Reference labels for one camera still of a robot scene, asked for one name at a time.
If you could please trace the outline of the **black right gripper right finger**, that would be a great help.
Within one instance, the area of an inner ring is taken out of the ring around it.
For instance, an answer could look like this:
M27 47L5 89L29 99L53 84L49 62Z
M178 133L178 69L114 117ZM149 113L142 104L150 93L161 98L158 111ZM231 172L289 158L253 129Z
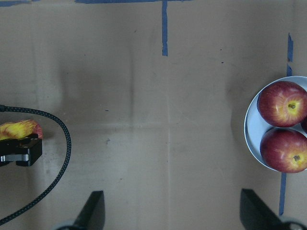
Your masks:
M297 220L279 218L252 189L240 193L240 221L246 230L305 230Z

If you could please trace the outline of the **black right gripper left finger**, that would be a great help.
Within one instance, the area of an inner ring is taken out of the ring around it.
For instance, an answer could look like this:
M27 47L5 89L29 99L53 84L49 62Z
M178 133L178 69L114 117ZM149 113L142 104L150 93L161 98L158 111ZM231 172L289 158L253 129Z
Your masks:
M52 230L103 230L105 227L104 192L93 191L74 220L55 225Z

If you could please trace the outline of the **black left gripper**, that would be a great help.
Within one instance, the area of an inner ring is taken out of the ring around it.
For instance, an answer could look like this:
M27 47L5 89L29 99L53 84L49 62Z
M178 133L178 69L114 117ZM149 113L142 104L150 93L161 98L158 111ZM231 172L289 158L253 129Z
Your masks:
M32 166L42 156L42 139L38 134L24 138L9 138L0 141L0 166L11 162L17 166Z

